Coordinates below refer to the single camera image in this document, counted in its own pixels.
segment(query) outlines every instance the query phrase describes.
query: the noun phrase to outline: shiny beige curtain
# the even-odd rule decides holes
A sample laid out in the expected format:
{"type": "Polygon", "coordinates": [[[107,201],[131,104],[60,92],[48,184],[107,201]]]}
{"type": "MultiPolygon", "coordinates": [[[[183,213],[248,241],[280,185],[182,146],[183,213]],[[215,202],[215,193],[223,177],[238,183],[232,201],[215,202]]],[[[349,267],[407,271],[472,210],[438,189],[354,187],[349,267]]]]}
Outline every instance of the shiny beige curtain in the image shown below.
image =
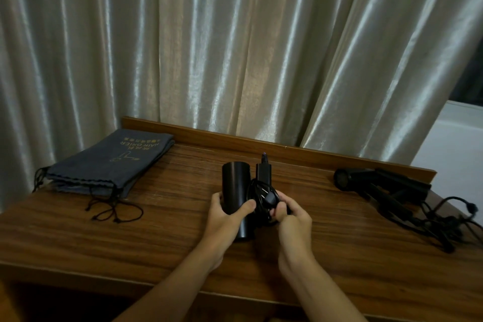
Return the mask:
{"type": "Polygon", "coordinates": [[[410,163],[483,0],[0,0],[0,205],[131,115],[410,163]]]}

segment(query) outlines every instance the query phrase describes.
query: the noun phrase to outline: person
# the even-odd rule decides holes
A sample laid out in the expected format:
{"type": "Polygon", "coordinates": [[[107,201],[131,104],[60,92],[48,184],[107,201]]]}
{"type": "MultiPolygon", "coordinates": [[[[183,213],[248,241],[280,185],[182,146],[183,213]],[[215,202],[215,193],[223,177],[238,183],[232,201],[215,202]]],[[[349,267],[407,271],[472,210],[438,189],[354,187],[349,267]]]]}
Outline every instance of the person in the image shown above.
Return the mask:
{"type": "MultiPolygon", "coordinates": [[[[366,319],[317,263],[311,250],[312,219],[292,198],[277,191],[281,202],[271,210],[279,224],[281,274],[295,291],[309,320],[362,322],[366,319]],[[287,206],[292,210],[287,215],[287,206]]],[[[201,241],[181,264],[145,296],[121,313],[114,322],[180,321],[190,308],[208,274],[223,260],[242,219],[255,210],[245,202],[227,215],[221,193],[212,196],[208,221],[201,241]]]]}

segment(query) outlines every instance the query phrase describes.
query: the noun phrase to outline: drawstring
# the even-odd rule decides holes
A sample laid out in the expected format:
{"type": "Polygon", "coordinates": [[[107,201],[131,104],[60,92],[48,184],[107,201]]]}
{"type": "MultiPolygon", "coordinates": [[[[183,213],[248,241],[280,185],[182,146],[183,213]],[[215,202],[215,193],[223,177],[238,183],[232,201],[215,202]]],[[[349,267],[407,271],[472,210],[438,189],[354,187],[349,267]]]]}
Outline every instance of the drawstring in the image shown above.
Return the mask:
{"type": "Polygon", "coordinates": [[[94,194],[92,192],[92,186],[89,186],[89,193],[92,196],[92,199],[89,201],[88,207],[86,208],[86,211],[89,211],[92,208],[93,205],[98,204],[98,203],[107,204],[111,207],[110,209],[101,211],[99,214],[94,215],[91,219],[97,220],[97,221],[106,221],[108,219],[111,219],[113,215],[114,215],[114,219],[113,219],[114,223],[128,223],[130,221],[136,221],[138,219],[141,219],[141,217],[144,214],[144,210],[137,204],[129,203],[127,201],[122,200],[120,198],[122,190],[123,190],[122,188],[118,189],[116,187],[116,185],[114,185],[114,187],[112,188],[111,196],[109,196],[108,199],[101,199],[99,197],[94,196],[94,194]],[[121,220],[117,216],[117,211],[116,211],[116,207],[117,207],[118,204],[124,204],[124,205],[135,207],[135,208],[137,208],[141,211],[141,214],[137,218],[134,218],[134,219],[121,220]],[[110,212],[110,214],[108,216],[106,216],[104,218],[102,217],[102,215],[109,213],[109,212],[110,212]]]}
{"type": "Polygon", "coordinates": [[[37,171],[35,171],[35,176],[33,177],[32,193],[37,191],[39,189],[39,187],[44,184],[45,175],[47,174],[47,171],[48,171],[49,168],[50,168],[50,166],[42,167],[42,168],[37,169],[37,171]]]}

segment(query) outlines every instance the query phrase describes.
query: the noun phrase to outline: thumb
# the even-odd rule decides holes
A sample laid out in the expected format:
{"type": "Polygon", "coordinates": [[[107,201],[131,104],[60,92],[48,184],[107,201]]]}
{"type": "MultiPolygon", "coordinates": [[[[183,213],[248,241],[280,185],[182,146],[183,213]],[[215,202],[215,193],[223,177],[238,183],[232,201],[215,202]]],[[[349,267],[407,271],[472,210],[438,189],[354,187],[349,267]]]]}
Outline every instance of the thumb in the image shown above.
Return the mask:
{"type": "Polygon", "coordinates": [[[257,203],[255,200],[248,200],[246,201],[240,208],[233,213],[233,217],[237,219],[237,221],[242,221],[245,216],[247,216],[250,213],[253,213],[255,208],[257,207],[257,203]]]}
{"type": "Polygon", "coordinates": [[[275,209],[275,219],[281,223],[287,216],[287,204],[283,201],[277,204],[277,208],[275,209]]]}

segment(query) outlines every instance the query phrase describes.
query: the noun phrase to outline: hair dryer barrel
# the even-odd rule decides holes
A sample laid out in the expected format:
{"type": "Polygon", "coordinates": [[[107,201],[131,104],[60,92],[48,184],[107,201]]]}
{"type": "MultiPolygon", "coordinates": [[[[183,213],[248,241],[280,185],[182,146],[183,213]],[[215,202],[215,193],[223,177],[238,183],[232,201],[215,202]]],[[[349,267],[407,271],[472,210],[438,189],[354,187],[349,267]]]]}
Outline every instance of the hair dryer barrel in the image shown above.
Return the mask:
{"type": "MultiPolygon", "coordinates": [[[[236,212],[246,201],[246,192],[250,184],[250,165],[245,162],[229,162],[222,167],[223,208],[227,214],[236,212]]],[[[254,238],[250,216],[240,224],[235,241],[254,238]]]]}

